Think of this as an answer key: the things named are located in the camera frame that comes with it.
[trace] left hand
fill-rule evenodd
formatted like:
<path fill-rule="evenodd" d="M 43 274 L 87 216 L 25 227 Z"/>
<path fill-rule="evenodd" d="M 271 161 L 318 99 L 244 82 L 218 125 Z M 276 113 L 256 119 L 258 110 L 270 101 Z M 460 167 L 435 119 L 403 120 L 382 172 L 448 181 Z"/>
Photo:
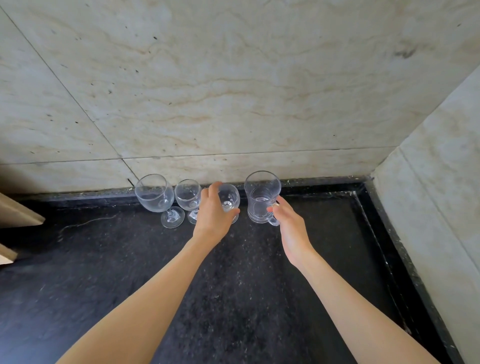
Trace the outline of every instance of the left hand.
<path fill-rule="evenodd" d="M 193 230 L 193 236 L 202 239 L 202 241 L 209 241 L 212 245 L 211 249 L 227 234 L 235 215 L 240 213 L 239 208 L 234 208 L 228 212 L 223 211 L 218 197 L 218 187 L 221 184 L 222 182 L 215 182 L 209 188 L 202 190 L 197 223 Z"/>

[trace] wall tile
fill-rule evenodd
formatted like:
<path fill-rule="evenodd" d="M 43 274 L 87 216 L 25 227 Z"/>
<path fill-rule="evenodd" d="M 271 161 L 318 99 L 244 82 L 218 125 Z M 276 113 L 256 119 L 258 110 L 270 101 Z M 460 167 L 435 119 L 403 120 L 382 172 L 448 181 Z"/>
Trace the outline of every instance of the wall tile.
<path fill-rule="evenodd" d="M 0 164 L 117 158 L 0 10 Z"/>
<path fill-rule="evenodd" d="M 139 178 L 159 173 L 172 184 L 186 178 L 200 183 L 241 182 L 256 170 L 269 170 L 281 179 L 362 176 L 369 174 L 391 151 L 392 148 L 319 150 L 133 158 L 125 162 Z"/>
<path fill-rule="evenodd" d="M 0 3 L 124 158 L 396 146 L 480 62 L 467 0 Z"/>
<path fill-rule="evenodd" d="M 480 67 L 400 146 L 480 267 Z"/>
<path fill-rule="evenodd" d="M 0 166 L 0 192 L 100 191 L 131 187 L 136 177 L 121 159 L 11 164 Z"/>
<path fill-rule="evenodd" d="M 466 364 L 480 357 L 480 273 L 399 149 L 373 173 L 383 207 Z"/>

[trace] hand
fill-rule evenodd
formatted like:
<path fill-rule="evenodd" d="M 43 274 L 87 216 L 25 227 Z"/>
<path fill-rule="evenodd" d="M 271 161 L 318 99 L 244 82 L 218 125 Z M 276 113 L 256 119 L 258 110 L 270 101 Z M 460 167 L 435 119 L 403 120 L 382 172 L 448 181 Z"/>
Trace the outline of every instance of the hand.
<path fill-rule="evenodd" d="M 222 182 L 215 182 L 209 188 L 202 190 L 197 223 L 193 230 L 194 237 L 207 240 L 212 244 L 211 249 L 227 234 L 235 215 L 240 213 L 239 208 L 234 208 L 229 212 L 223 211 L 218 197 L 218 187 L 221 184 Z"/>
<path fill-rule="evenodd" d="M 271 206 L 267 211 L 273 212 L 275 218 L 280 221 L 282 245 L 285 254 L 291 264 L 300 269 L 300 255 L 312 250 L 312 244 L 307 235 L 305 221 L 293 211 L 292 206 L 282 197 L 277 197 L 278 206 Z"/>

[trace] clear glass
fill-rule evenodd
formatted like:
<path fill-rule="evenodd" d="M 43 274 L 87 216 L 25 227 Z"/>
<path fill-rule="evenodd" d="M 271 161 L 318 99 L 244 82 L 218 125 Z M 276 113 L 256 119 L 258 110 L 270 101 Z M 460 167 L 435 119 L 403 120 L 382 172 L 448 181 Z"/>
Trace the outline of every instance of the clear glass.
<path fill-rule="evenodd" d="M 272 172 L 259 170 L 252 173 L 245 180 L 245 192 L 248 198 L 248 216 L 254 222 L 263 224 L 269 222 L 274 226 L 280 222 L 268 212 L 267 207 L 276 204 L 276 198 L 280 194 L 282 185 L 280 180 Z"/>
<path fill-rule="evenodd" d="M 163 212 L 160 216 L 162 225 L 167 229 L 176 228 L 185 218 L 179 207 L 172 207 L 175 195 L 168 181 L 160 174 L 149 174 L 135 185 L 135 195 L 147 210 Z"/>
<path fill-rule="evenodd" d="M 195 180 L 183 180 L 175 186 L 175 198 L 184 210 L 190 211 L 188 221 L 197 223 L 198 206 L 200 206 L 200 192 L 202 188 Z"/>
<path fill-rule="evenodd" d="M 228 212 L 240 206 L 240 194 L 233 184 L 223 183 L 218 188 L 218 197 L 220 197 L 220 202 L 225 212 Z M 238 215 L 235 216 L 233 218 L 232 224 L 237 221 L 238 218 Z"/>

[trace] right hand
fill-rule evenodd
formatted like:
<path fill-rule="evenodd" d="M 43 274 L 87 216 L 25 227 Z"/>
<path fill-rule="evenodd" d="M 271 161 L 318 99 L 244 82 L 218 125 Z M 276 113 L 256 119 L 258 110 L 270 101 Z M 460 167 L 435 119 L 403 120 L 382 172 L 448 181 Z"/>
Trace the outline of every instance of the right hand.
<path fill-rule="evenodd" d="M 273 212 L 280 221 L 283 250 L 290 263 L 300 269 L 301 255 L 314 250 L 307 235 L 305 221 L 282 196 L 276 200 L 279 205 L 268 207 L 267 211 Z"/>

